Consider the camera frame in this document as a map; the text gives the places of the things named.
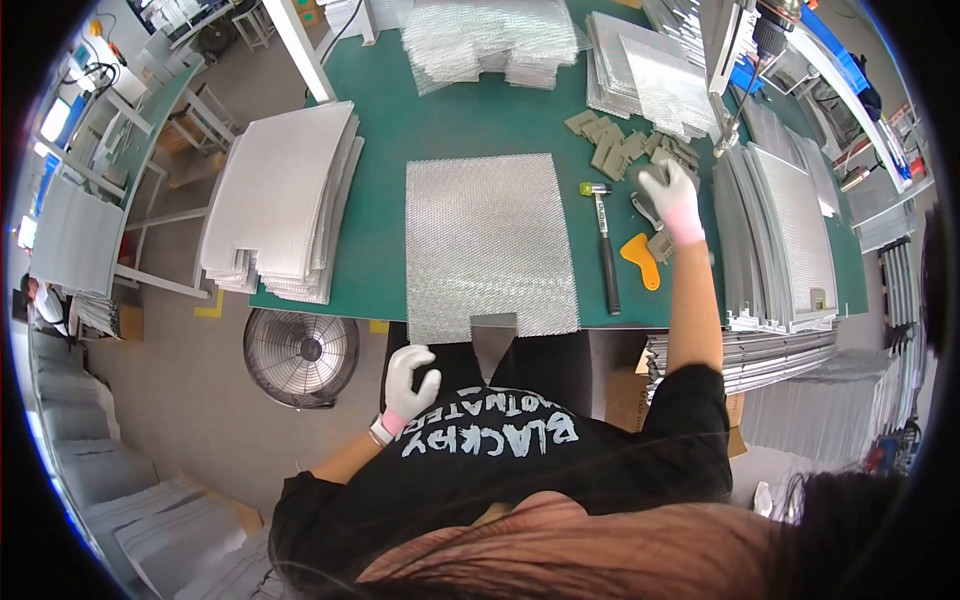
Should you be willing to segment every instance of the work table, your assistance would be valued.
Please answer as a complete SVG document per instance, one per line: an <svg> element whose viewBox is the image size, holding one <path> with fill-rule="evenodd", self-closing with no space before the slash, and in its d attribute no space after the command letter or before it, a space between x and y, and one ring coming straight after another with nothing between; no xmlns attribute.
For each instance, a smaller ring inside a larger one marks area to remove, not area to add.
<svg viewBox="0 0 960 600"><path fill-rule="evenodd" d="M616 4L597 6L567 0L574 23L583 27L592 10L649 27L641 11ZM648 291L639 268L618 251L638 233L653 234L650 223L630 203L627 181L613 182L605 199L610 238L616 255L621 313L607 314L599 252L599 233L592 199L579 193L581 181L610 182L590 166L594 147L573 135L564 120L586 107L587 66L581 54L576 65L561 67L553 91L511 87L499 73L485 73L477 84L454 84L417 96L410 63L399 30L385 31L374 46L362 47L359 36L342 39L324 70L341 100L351 100L360 117L358 135L367 143L350 190L340 233L330 304L282 300L261 284L250 305L260 308L330 314L385 321L406 320L404 250L405 173L410 160L550 153L566 217L582 327L667 327L670 321L672 264L661 265L660 288ZM813 137L796 100L770 92L770 108L800 135ZM733 107L728 93L728 107ZM611 117L624 133L649 134L652 124L634 116ZM741 143L749 141L741 123ZM708 137L691 146L700 154L700 215L708 245L716 257L713 280L718 310L726 321L723 263L713 206L715 159ZM637 163L647 161L646 156ZM849 225L846 197L839 193L841 214L828 218L827 229L837 280L839 313L868 310L863 261Z"/></svg>

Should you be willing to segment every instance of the fan grille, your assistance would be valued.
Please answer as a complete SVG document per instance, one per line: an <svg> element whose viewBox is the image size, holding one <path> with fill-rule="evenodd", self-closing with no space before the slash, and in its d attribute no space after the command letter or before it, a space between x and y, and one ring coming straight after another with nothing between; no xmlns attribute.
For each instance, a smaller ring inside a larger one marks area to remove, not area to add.
<svg viewBox="0 0 960 600"><path fill-rule="evenodd" d="M244 330L247 371L294 408L333 408L356 368L356 321L254 308Z"/></svg>

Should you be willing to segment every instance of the yellow scraper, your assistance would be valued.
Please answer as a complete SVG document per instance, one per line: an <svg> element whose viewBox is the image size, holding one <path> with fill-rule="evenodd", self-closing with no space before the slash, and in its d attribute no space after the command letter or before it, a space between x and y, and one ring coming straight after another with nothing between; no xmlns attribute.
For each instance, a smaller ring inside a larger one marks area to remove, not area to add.
<svg viewBox="0 0 960 600"><path fill-rule="evenodd" d="M623 245L620 255L636 264L640 268L640 277L643 286L651 292L660 287L660 271L657 269L657 260L647 248L647 234L639 233L632 240Z"/></svg>

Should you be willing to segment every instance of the white glove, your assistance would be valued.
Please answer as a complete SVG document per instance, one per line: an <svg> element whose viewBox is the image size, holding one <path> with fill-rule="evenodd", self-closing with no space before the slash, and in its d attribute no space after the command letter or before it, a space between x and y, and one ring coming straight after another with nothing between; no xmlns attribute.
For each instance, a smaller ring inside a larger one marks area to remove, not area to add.
<svg viewBox="0 0 960 600"><path fill-rule="evenodd" d="M390 357L384 396L387 409L371 426L373 434L388 444L411 420L437 400L440 372L431 369L423 376L420 390L413 391L414 370L429 365L437 356L426 346L405 346Z"/></svg>
<svg viewBox="0 0 960 600"><path fill-rule="evenodd" d="M649 173L641 172L637 178L643 189L654 201L654 206L670 236L678 246L688 246L707 239L704 226L700 224L697 210L697 191L686 170L673 158L664 165L670 178L668 185L661 185Z"/></svg>

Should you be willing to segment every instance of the black t-shirt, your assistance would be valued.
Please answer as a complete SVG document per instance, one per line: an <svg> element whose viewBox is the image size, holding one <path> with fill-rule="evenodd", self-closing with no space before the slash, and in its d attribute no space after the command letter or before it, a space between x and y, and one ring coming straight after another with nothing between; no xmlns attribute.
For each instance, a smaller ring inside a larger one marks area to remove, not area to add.
<svg viewBox="0 0 960 600"><path fill-rule="evenodd" d="M590 515L722 500L732 489L729 431L723 377L704 365L666 376L635 434L532 392L461 390L411 421L346 485L309 471L285 480L272 557L305 588L352 581L390 548L535 492L564 493Z"/></svg>

